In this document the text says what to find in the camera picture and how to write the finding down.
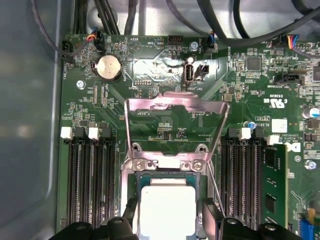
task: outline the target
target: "integrated circuit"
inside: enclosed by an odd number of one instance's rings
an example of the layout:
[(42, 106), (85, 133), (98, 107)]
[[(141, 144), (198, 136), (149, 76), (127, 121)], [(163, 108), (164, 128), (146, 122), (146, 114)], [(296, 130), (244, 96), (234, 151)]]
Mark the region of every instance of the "integrated circuit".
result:
[(276, 210), (276, 199), (272, 196), (266, 195), (265, 196), (265, 207), (270, 212), (275, 213)]
[(246, 68), (249, 71), (260, 71), (261, 70), (260, 58), (259, 57), (248, 57), (246, 59)]
[(265, 149), (264, 160), (268, 166), (274, 168), (276, 166), (276, 151), (270, 148)]

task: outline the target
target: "green circuit board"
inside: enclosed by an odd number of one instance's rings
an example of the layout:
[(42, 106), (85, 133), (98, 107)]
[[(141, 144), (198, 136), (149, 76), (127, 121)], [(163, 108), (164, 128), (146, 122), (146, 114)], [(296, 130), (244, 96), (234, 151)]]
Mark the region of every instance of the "green circuit board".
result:
[[(76, 47), (85, 37), (68, 35), (66, 40)], [(320, 200), (319, 170), (305, 167), (306, 161), (317, 163), (320, 160), (319, 124), (309, 129), (311, 123), (303, 117), (304, 110), (318, 106), (320, 98), (320, 70), (315, 59), (289, 49), (275, 48), (271, 42), (230, 48), (217, 40), (214, 50), (208, 53), (206, 39), (199, 37), (172, 40), (167, 36), (114, 35), (106, 36), (105, 40), (106, 53), (115, 55), (122, 63), (122, 77), (113, 83), (102, 82), (91, 65), (100, 53), (92, 43), (88, 44), (74, 57), (74, 63), (63, 66), (61, 126), (112, 129), (115, 215), (120, 213), (121, 163), (128, 149), (125, 99), (187, 91), (197, 94), (203, 101), (229, 102), (230, 112), (222, 135), (229, 128), (241, 129), (246, 122), (254, 122), (264, 130), (265, 137), (278, 135), (279, 142), (287, 145), (287, 160), (283, 163), (287, 169), (282, 169), (287, 179), (277, 184), (279, 191), (287, 191), (288, 202), (277, 213), (282, 217), (287, 215), (284, 218), (293, 225), (293, 231), (298, 231), (299, 219), (306, 215), (310, 202), (316, 202), (318, 208)], [(190, 49), (192, 42), (199, 45), (196, 51)], [(297, 47), (320, 54), (319, 43), (298, 42)], [(209, 73), (190, 86), (183, 86), (182, 65), (189, 57), (194, 59), (194, 70), (199, 65), (208, 65)], [(303, 82), (275, 84), (277, 76), (286, 73), (302, 76)], [(78, 81), (85, 83), (82, 89), (77, 87)], [(209, 146), (216, 119), (214, 115), (192, 115), (183, 109), (169, 114), (139, 111), (130, 115), (131, 138), (146, 151), (192, 152), (199, 143)], [(68, 149), (61, 141), (57, 230), (63, 227), (62, 220), (67, 215)], [(216, 161), (213, 163), (216, 175), (219, 175), (218, 159), (217, 150), (212, 159)]]

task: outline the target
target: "screw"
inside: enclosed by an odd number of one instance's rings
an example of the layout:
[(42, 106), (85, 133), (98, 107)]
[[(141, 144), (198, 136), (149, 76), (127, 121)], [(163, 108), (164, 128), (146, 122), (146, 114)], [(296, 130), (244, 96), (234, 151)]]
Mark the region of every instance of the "screw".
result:
[(317, 164), (312, 160), (305, 161), (304, 167), (308, 170), (316, 169)]
[(86, 226), (78, 226), (76, 229), (77, 230), (83, 230), (83, 229), (86, 229), (87, 227)]
[(265, 225), (264, 226), (266, 229), (268, 229), (269, 231), (274, 231), (274, 230), (276, 230), (276, 227), (275, 226), (272, 226), (272, 225), (270, 225), (270, 224), (267, 224), (267, 225)]
[(193, 169), (194, 169), (195, 171), (197, 171), (197, 172), (200, 172), (200, 171), (202, 170), (202, 168), (203, 168), (203, 164), (202, 164), (202, 162), (200, 162), (200, 161), (195, 161), (195, 162), (192, 164), (192, 166), (193, 166)]
[(115, 223), (115, 224), (121, 224), (121, 223), (122, 223), (122, 220), (121, 220), (121, 219), (116, 219), (116, 220), (114, 220), (114, 223)]
[(190, 48), (190, 51), (196, 52), (199, 49), (199, 44), (196, 41), (193, 41), (190, 43), (189, 48)]
[(146, 169), (146, 164), (143, 160), (137, 160), (135, 163), (134, 163), (134, 167), (137, 171), (143, 171)]
[(79, 81), (76, 82), (76, 87), (79, 90), (83, 90), (86, 87), (86, 83), (84, 81), (82, 81), (82, 80), (79, 80)]
[(232, 219), (232, 218), (230, 218), (230, 219), (228, 219), (228, 224), (232, 224), (232, 225), (234, 225), (234, 224), (236, 224), (237, 223), (237, 221), (236, 220), (234, 220), (234, 219)]

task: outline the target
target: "dimm slot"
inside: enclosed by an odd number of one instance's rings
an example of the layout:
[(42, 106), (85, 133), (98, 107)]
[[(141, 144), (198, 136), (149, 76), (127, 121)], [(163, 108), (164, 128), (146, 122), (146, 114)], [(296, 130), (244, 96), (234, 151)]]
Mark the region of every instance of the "dimm slot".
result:
[(79, 156), (79, 221), (89, 220), (90, 145), (81, 146)]
[(115, 194), (115, 153), (111, 143), (105, 146), (106, 163), (106, 216), (109, 219), (114, 216), (114, 194)]
[(94, 146), (93, 174), (92, 174), (92, 226), (100, 227), (101, 224), (101, 192), (102, 192), (102, 157), (103, 146)]
[(76, 221), (78, 146), (69, 143), (67, 183), (67, 225)]

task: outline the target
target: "chip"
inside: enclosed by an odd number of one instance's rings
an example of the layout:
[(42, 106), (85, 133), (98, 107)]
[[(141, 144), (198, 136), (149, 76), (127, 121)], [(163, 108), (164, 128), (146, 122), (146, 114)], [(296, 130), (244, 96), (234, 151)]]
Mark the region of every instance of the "chip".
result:
[(88, 121), (81, 120), (81, 121), (79, 121), (79, 125), (80, 125), (80, 127), (86, 127), (88, 125)]
[(260, 71), (260, 58), (259, 57), (248, 57), (246, 59), (246, 68), (250, 71)]
[(320, 66), (313, 68), (313, 81), (320, 82)]
[(265, 163), (270, 167), (276, 166), (276, 151), (273, 149), (266, 148), (264, 155)]
[(272, 196), (266, 195), (265, 196), (265, 207), (270, 212), (275, 213), (276, 210), (276, 199)]

